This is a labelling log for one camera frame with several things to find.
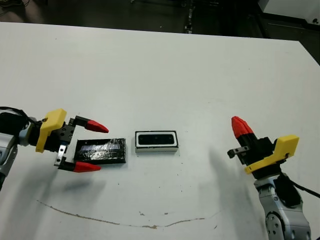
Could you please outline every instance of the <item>white box with black center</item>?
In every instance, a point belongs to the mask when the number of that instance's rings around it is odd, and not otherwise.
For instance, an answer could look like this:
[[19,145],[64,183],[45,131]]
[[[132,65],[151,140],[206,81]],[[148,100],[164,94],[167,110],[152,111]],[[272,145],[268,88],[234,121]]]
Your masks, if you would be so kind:
[[135,152],[175,152],[179,148],[176,131],[136,131]]

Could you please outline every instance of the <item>black rectangular object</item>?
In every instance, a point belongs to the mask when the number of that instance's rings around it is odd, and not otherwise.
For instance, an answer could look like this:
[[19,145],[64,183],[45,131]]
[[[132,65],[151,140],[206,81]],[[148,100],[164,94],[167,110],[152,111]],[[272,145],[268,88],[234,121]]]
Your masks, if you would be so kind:
[[174,138],[171,134],[144,134],[139,135],[138,140],[141,145],[174,144]]
[[126,139],[78,140],[74,161],[90,164],[124,164],[126,162]]

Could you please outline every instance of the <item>black box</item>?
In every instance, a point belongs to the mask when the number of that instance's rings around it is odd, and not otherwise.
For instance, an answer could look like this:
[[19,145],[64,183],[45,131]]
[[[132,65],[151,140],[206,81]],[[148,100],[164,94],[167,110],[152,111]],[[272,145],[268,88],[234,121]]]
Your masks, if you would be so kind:
[[78,140],[74,161],[90,164],[124,164],[126,162],[126,139]]

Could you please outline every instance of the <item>black cable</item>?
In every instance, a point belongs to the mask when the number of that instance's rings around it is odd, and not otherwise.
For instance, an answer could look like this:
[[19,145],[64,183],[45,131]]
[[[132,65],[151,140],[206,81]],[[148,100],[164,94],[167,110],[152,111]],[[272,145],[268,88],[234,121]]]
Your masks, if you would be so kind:
[[16,114],[19,114],[20,116],[22,117],[25,117],[25,120],[27,122],[30,122],[30,123],[33,123],[35,125],[40,125],[41,122],[38,122],[38,121],[35,121],[33,120],[32,118],[30,118],[23,110],[21,109],[17,109],[17,108],[14,108],[14,107],[10,107],[10,106],[0,106],[0,110],[9,110],[9,111],[12,111]]
[[294,181],[292,181],[291,179],[290,179],[290,181],[297,189],[300,189],[302,191],[306,191],[308,194],[311,194],[311,195],[313,195],[313,196],[315,196],[315,197],[320,199],[320,194],[317,193],[316,191],[312,191],[312,190],[310,190],[310,189],[308,189],[308,188],[306,188],[304,186],[301,186],[301,185],[295,183]]
[[[30,0],[28,0],[26,3],[23,3],[25,8],[29,5],[29,2],[30,2]],[[0,13],[0,17],[5,15],[8,12],[10,12],[10,10]]]

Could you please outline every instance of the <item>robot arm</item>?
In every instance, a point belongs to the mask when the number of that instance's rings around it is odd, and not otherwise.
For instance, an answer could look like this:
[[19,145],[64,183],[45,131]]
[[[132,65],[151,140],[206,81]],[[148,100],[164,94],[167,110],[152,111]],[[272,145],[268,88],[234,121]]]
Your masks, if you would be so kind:
[[264,209],[269,240],[311,240],[303,201],[295,188],[302,187],[280,168],[280,164],[294,155],[299,138],[295,135],[279,137],[274,144],[268,137],[257,139],[247,123],[237,116],[232,118],[232,129],[241,147],[231,149],[227,154],[230,158],[237,155],[247,166],[245,172],[256,179],[254,186]]
[[77,125],[90,131],[108,133],[105,126],[81,116],[71,118],[66,124],[67,112],[61,108],[49,112],[41,121],[11,107],[0,107],[0,111],[0,190],[17,156],[18,145],[35,146],[35,151],[40,153],[44,150],[57,152],[54,166],[60,170],[82,173],[101,169],[85,162],[66,161],[65,154]]

